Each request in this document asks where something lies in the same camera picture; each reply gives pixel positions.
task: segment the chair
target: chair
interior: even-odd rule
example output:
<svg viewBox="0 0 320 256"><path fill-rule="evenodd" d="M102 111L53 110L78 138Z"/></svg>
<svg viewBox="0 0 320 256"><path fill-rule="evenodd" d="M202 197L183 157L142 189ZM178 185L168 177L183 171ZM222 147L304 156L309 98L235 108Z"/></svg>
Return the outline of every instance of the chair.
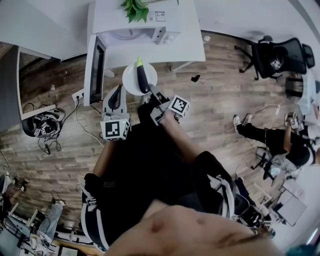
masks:
<svg viewBox="0 0 320 256"><path fill-rule="evenodd" d="M259 74L263 79L277 79L278 77L274 76L274 74L284 71L304 75L307 73L307 64L309 63L310 66L314 64L311 48L307 45L303 48L297 38L292 38L281 43L273 43L271 42L272 40L271 36L266 35L258 43L253 43L251 45L252 55L242 48L235 46L236 50L241 51L251 60L249 65L245 69L240 69L239 72L245 73L254 65L256 72L255 80L259 80Z"/></svg>

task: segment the white plate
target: white plate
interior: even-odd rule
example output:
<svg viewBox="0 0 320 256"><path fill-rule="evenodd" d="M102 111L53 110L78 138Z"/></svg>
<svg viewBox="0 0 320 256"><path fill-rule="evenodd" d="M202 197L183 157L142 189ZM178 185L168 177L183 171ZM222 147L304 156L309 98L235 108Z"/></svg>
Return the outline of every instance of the white plate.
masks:
<svg viewBox="0 0 320 256"><path fill-rule="evenodd" d="M143 67L148 83L157 86L158 75L155 68L151 66L149 63L143 63ZM133 95L143 96L146 94L142 93L139 88L137 76L137 63L126 67L122 75L122 83L124 88Z"/></svg>

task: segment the white desk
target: white desk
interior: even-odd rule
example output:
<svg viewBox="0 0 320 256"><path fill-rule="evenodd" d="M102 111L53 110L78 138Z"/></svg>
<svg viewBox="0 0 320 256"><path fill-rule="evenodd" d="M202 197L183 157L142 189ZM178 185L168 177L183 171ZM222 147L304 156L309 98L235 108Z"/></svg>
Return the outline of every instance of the white desk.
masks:
<svg viewBox="0 0 320 256"><path fill-rule="evenodd" d="M203 39L193 0L180 0L182 33L169 45L126 44L106 49L104 69L125 67L140 56L147 63L179 62L172 67L175 72L193 62L206 61Z"/></svg>

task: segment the black pants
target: black pants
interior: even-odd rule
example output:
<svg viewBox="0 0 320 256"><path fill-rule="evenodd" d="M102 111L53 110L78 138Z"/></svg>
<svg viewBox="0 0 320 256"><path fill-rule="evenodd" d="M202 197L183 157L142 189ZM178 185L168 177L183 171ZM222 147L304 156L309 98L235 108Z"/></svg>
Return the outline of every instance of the black pants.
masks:
<svg viewBox="0 0 320 256"><path fill-rule="evenodd" d="M260 129L254 127L251 123L248 123L247 125L238 125L237 130L239 134L248 139L266 144L273 156L286 153L284 150L284 130Z"/></svg>

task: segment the green leaves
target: green leaves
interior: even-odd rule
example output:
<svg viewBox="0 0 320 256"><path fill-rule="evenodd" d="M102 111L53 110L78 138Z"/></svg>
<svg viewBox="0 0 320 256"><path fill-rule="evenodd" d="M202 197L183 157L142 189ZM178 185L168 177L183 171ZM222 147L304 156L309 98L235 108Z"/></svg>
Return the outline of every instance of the green leaves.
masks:
<svg viewBox="0 0 320 256"><path fill-rule="evenodd" d="M121 6L126 10L126 17L129 19L129 23L141 20L144 20L145 23L147 22L149 8L141 0L125 0Z"/></svg>

